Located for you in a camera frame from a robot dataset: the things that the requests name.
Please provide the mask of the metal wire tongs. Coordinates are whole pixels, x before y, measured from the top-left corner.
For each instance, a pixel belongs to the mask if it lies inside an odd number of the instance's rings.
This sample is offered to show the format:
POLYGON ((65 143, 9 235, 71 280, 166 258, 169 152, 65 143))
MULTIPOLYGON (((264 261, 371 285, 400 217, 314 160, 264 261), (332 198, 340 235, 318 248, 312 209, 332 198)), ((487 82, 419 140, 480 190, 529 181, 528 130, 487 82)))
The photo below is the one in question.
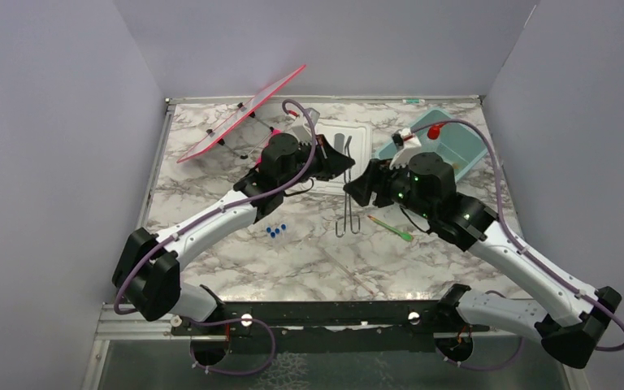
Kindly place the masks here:
MULTIPOLYGON (((350 153, 350 144, 352 142, 353 137, 347 136, 346 141, 343 145, 342 152, 351 157, 350 153)), ((343 175, 343 183, 347 184, 350 180, 352 180, 352 172, 349 169, 343 175)), ((335 236, 337 238, 344 237, 346 233, 350 232, 351 234, 358 234, 361 231, 361 220, 359 215, 353 212, 353 204, 352 199, 349 195, 344 193, 344 208, 343 215, 336 220, 335 223, 335 236)))

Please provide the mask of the red capped squeeze bottle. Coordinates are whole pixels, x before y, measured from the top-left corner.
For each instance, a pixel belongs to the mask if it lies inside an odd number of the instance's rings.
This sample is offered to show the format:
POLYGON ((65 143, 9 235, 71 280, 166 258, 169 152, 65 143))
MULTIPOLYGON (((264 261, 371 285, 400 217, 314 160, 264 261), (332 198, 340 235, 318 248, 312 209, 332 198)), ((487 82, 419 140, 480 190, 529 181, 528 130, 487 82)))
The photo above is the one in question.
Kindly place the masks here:
POLYGON ((431 125, 427 130, 427 139, 430 141, 438 141, 440 139, 441 131, 445 125, 446 123, 431 125))

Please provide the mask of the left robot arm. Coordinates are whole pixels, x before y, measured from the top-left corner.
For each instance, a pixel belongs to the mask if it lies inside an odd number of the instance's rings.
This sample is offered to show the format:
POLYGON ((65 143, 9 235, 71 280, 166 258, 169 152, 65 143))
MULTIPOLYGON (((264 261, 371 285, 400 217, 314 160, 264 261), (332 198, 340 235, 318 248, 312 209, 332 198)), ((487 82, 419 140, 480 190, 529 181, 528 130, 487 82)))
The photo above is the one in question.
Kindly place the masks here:
POLYGON ((333 180, 354 163, 323 135, 314 143, 286 133, 273 136, 258 164, 215 204, 173 227, 156 233, 140 227, 129 235, 111 277, 115 311, 124 314, 119 304, 127 300, 129 312, 149 322, 173 314, 192 320, 203 333, 216 332, 223 322, 222 302, 205 285, 182 282, 181 271, 223 238, 268 216, 289 187, 309 179, 333 180))

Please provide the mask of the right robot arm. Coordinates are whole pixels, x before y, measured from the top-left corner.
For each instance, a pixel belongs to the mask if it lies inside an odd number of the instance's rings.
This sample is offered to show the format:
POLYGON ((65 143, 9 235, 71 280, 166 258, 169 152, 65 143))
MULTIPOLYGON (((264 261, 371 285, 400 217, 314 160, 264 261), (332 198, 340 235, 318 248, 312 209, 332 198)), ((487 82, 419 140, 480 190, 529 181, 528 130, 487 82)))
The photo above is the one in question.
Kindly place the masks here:
POLYGON ((525 303, 454 284, 432 314, 442 328, 494 327, 541 344, 575 369, 597 351, 621 295, 585 284, 528 246, 492 208, 457 191, 452 165, 437 154, 417 154, 400 168, 373 158, 344 191, 360 206, 397 204, 425 218, 430 233, 494 266, 532 298, 525 303))

